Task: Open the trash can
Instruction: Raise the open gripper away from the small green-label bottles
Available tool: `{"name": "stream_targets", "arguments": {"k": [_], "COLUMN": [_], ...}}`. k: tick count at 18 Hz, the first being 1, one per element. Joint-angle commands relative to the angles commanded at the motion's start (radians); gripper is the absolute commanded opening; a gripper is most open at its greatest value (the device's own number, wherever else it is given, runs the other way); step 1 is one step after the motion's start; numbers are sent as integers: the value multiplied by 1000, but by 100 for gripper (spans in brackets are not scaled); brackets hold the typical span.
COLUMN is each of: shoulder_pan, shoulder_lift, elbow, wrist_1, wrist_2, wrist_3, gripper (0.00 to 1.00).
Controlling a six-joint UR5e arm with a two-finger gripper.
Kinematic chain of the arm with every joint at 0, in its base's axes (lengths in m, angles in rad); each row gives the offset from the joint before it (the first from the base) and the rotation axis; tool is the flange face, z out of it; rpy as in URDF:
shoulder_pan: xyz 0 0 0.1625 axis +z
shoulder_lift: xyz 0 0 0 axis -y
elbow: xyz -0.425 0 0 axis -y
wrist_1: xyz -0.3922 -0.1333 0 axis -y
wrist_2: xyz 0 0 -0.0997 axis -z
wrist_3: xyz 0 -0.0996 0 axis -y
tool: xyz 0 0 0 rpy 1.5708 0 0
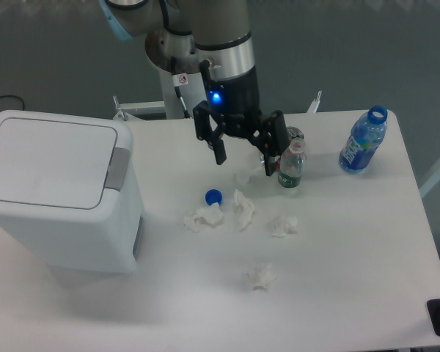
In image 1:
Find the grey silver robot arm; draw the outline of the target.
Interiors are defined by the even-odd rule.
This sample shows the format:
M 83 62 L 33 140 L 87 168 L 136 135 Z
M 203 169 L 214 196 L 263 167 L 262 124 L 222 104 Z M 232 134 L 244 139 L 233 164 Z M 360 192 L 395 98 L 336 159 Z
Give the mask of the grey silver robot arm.
M 226 161 L 222 137 L 245 139 L 271 176 L 289 145 L 280 110 L 260 109 L 246 1 L 101 1 L 121 39 L 145 37 L 158 69 L 168 118 L 193 118 L 198 140 Z

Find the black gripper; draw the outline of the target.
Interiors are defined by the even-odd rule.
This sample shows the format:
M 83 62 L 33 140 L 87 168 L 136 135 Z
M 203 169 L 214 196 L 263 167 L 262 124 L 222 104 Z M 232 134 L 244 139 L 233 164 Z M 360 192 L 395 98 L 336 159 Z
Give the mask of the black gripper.
M 267 176 L 276 171 L 276 157 L 289 145 L 285 117 L 276 110 L 262 115 L 256 69 L 229 79 L 214 79 L 210 62 L 199 64 L 206 99 L 193 109 L 198 140 L 205 141 L 218 165 L 227 160 L 222 135 L 251 142 L 264 157 Z

